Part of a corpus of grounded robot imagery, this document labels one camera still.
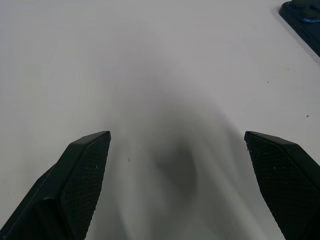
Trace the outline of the white box with blue phone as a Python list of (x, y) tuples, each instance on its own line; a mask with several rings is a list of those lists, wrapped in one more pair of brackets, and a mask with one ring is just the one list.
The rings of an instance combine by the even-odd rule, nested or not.
[(290, 0), (279, 15), (320, 57), (320, 0)]

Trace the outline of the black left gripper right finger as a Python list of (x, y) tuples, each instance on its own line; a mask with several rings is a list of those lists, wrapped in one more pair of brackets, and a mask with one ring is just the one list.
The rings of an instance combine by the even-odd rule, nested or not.
[(320, 165), (298, 144), (244, 135), (260, 193), (285, 240), (320, 240)]

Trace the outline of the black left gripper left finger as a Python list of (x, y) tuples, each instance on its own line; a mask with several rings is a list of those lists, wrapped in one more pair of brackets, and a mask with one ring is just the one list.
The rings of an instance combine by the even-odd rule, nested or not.
[(0, 229), (0, 240), (85, 240), (111, 141), (101, 131), (70, 143)]

